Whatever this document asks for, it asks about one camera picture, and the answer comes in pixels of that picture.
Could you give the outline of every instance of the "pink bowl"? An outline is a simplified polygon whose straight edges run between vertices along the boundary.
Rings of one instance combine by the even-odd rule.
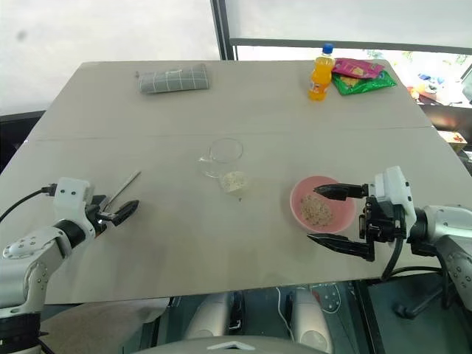
[[[298,182],[292,189],[290,194],[290,208],[299,224],[308,231],[334,234],[346,229],[353,222],[355,217],[355,202],[353,199],[348,198],[346,201],[332,201],[313,191],[313,188],[323,184],[335,183],[339,182],[329,177],[311,176]],[[300,201],[306,195],[315,195],[330,207],[333,213],[333,221],[329,225],[313,226],[304,220],[302,217],[302,203]]]

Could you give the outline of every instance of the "plastic bag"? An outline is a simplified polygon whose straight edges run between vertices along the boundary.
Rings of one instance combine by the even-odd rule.
[[[364,92],[382,89],[383,87],[397,85],[385,70],[382,70],[375,79],[358,79],[333,73],[333,83],[342,95],[362,94]]]
[[[384,70],[384,66],[381,64],[349,58],[336,59],[333,68],[333,72],[344,76],[357,77],[358,79],[374,79],[382,70]]]

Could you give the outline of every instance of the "green snack bag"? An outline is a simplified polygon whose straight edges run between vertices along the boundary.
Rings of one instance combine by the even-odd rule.
[[[362,94],[363,92],[397,85],[385,70],[382,70],[375,79],[357,79],[355,77],[333,73],[333,83],[342,95]]]

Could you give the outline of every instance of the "pink snack bag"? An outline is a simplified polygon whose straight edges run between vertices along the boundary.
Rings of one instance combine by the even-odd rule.
[[[333,68],[333,72],[358,79],[375,79],[382,70],[384,70],[383,65],[349,58],[336,59]]]

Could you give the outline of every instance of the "orange juice bottle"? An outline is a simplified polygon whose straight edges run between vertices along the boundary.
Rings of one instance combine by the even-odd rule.
[[[332,52],[333,45],[326,43],[323,46],[322,56],[315,60],[315,69],[311,73],[310,89],[308,90],[308,96],[312,100],[323,101],[326,97],[327,87],[331,82],[331,70],[334,67]]]

